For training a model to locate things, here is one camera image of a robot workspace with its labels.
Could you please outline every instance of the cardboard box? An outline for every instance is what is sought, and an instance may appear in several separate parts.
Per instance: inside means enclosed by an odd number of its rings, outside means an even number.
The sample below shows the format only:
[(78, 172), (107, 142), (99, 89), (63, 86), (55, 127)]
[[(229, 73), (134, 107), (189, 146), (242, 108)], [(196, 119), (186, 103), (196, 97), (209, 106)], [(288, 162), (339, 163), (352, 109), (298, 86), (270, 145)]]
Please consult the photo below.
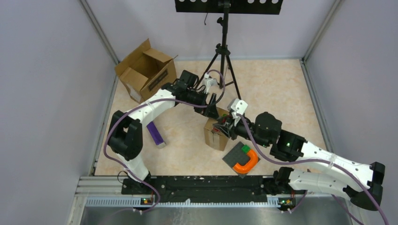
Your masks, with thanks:
[[(217, 111), (219, 115), (229, 114), (228, 111), (218, 107)], [(217, 121), (212, 118), (209, 118), (207, 120), (206, 125), (204, 127), (205, 142), (208, 146), (212, 147), (213, 149), (224, 151), (229, 138), (225, 136), (221, 131), (213, 128), (213, 124), (215, 123), (217, 123)]]
[(151, 48), (149, 39), (115, 66), (116, 75), (138, 103), (152, 97), (162, 85), (176, 79), (170, 56)]

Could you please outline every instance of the orange object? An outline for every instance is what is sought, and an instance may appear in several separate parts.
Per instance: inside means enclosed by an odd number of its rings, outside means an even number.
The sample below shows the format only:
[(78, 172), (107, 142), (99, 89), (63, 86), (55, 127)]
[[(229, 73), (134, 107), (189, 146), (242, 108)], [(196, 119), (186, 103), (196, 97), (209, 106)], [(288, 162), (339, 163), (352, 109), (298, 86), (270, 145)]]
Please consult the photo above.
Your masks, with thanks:
[(250, 170), (258, 163), (259, 158), (256, 154), (256, 152), (253, 149), (250, 149), (246, 153), (248, 157), (250, 157), (249, 162), (247, 162), (245, 165), (241, 165), (239, 163), (236, 163), (235, 166), (232, 168), (238, 173), (246, 174), (250, 172)]

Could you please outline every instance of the green block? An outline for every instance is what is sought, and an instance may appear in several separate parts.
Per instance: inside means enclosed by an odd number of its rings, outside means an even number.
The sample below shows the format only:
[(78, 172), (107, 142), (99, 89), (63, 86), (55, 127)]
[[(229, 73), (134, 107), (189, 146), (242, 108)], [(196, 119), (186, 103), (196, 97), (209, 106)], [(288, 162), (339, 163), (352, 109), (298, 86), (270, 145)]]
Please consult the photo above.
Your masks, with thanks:
[(243, 151), (244, 153), (248, 153), (248, 152), (250, 151), (250, 149), (252, 149), (252, 148), (250, 148), (250, 147), (247, 146), (247, 145), (244, 145), (244, 146), (242, 147), (242, 151)]

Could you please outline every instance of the white wall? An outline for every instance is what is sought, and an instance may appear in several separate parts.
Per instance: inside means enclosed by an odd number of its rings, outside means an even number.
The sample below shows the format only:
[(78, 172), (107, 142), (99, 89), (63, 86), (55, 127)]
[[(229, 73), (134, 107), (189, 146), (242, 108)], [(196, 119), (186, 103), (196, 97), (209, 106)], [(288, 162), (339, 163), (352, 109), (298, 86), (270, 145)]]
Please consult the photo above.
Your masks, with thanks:
[(77, 0), (2, 0), (0, 21), (0, 224), (65, 224), (113, 63)]
[[(174, 0), (88, 0), (117, 56), (148, 37), (179, 60), (211, 59), (221, 42), (222, 14), (177, 13)], [(280, 15), (231, 14), (231, 58), (302, 57), (334, 0), (285, 0)]]
[[(345, 1), (308, 67), (335, 152), (386, 165), (381, 207), (398, 220), (398, 1)], [(382, 224), (377, 213), (372, 224)]]

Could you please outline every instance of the tripod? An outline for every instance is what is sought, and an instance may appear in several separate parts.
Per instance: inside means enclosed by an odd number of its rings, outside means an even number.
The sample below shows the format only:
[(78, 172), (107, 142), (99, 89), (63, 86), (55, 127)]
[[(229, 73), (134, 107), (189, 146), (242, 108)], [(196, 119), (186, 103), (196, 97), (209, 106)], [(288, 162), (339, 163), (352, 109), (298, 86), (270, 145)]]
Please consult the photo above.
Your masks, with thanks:
[[(215, 55), (214, 55), (213, 59), (211, 60), (210, 64), (207, 66), (205, 72), (203, 73), (203, 75), (199, 79), (199, 81), (196, 84), (195, 88), (198, 88), (200, 82), (202, 82), (203, 78), (205, 77), (205, 73), (207, 73), (208, 70), (211, 68), (211, 66), (213, 65), (214, 61), (218, 57), (218, 55), (221, 55), (220, 72), (221, 72), (222, 75), (224, 75), (225, 59), (227, 59), (228, 68), (231, 70), (231, 75), (232, 75), (232, 79), (233, 79), (233, 81), (225, 84), (225, 86), (228, 86), (230, 84), (234, 84), (235, 85), (235, 89), (237, 91), (237, 97), (239, 99), (242, 99), (241, 96), (240, 96), (240, 93), (239, 93), (239, 88), (237, 86), (237, 81), (236, 81), (236, 78), (235, 78), (234, 69), (232, 68), (232, 63), (231, 63), (231, 59), (230, 59), (231, 52), (228, 50), (228, 45), (227, 45), (228, 16), (229, 16), (230, 7), (231, 7), (230, 0), (224, 0), (223, 2), (220, 2), (219, 6), (223, 7), (223, 12), (224, 12), (224, 18), (220, 17), (217, 20), (217, 23), (219, 23), (222, 26), (222, 43), (221, 44), (218, 43), (216, 45)], [(223, 87), (223, 84), (220, 82), (219, 83), (219, 88), (221, 89), (222, 87)]]

